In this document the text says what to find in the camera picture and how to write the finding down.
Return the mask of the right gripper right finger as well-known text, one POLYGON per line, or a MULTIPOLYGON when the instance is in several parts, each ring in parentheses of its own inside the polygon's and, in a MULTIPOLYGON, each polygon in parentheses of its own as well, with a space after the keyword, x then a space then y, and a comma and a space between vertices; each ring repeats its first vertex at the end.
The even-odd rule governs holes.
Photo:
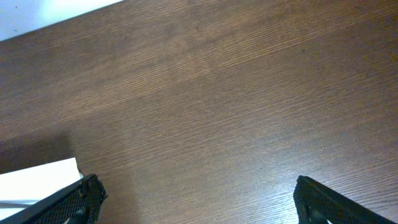
POLYGON ((299 224, 396 224, 307 176, 298 177, 294 202, 299 224))

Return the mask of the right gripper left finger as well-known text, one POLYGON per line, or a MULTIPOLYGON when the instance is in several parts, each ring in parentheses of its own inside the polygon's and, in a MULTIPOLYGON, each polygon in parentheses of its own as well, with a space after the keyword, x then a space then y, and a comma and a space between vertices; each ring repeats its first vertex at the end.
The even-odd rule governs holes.
POLYGON ((102 182, 90 174, 37 203, 1 220, 2 224, 92 224, 107 197, 102 182))

